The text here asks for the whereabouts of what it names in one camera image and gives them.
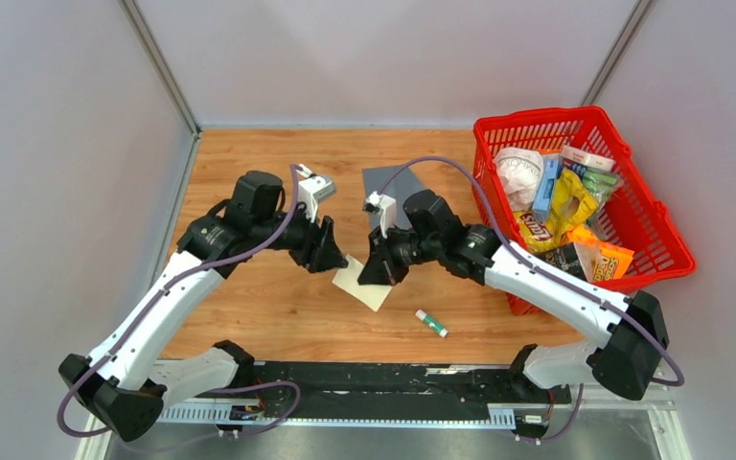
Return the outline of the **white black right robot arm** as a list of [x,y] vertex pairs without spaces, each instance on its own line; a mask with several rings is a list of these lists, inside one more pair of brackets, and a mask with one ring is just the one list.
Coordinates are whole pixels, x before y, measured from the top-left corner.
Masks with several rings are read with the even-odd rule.
[[563,346],[524,346],[511,363],[508,385],[521,401],[561,385],[598,383],[631,401],[644,398],[667,357],[669,338],[659,301],[597,287],[561,271],[484,224],[464,224],[431,190],[403,204],[410,226],[395,222],[396,201],[371,193],[365,212],[379,217],[369,234],[363,286],[395,286],[413,265],[437,263],[451,275],[495,288],[550,313],[584,336]]

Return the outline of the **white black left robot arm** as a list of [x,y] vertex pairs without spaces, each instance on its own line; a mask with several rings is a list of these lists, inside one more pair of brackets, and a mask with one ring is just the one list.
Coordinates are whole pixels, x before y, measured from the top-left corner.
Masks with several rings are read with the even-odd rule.
[[130,442],[177,403],[208,392],[239,398],[260,389],[253,356],[229,340],[187,359],[161,362],[160,356],[196,307],[263,250],[285,251],[310,273],[347,266],[334,221],[318,213],[335,194],[334,181],[303,165],[290,173],[285,185],[272,173],[247,172],[229,198],[188,225],[130,315],[89,354],[61,362],[67,401],[99,419],[103,431]]

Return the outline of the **grey-blue paper envelope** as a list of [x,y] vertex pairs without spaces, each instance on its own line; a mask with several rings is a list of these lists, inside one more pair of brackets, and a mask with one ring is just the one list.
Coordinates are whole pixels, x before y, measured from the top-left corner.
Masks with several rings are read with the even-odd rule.
[[394,165],[363,169],[363,189],[365,194],[369,195],[372,192],[379,192],[381,187],[388,183],[382,193],[396,199],[397,225],[402,229],[408,229],[411,224],[403,210],[403,204],[410,196],[422,191],[425,187],[411,169],[404,169],[394,178],[391,178],[401,168],[401,165]]

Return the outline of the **green white glue stick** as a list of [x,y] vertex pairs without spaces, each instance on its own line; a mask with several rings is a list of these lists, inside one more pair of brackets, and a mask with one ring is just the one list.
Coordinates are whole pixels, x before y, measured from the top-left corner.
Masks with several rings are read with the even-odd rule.
[[424,310],[417,310],[415,316],[440,337],[446,337],[448,335],[448,329]]

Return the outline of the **white letter paper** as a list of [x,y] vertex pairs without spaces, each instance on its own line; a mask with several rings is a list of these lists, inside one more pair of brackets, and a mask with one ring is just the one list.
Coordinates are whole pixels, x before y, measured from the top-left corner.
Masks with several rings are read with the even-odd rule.
[[357,281],[358,275],[364,268],[363,263],[351,255],[346,254],[345,260],[348,265],[339,268],[333,276],[333,284],[356,298],[373,312],[378,312],[392,291],[390,286],[382,285],[360,285]]

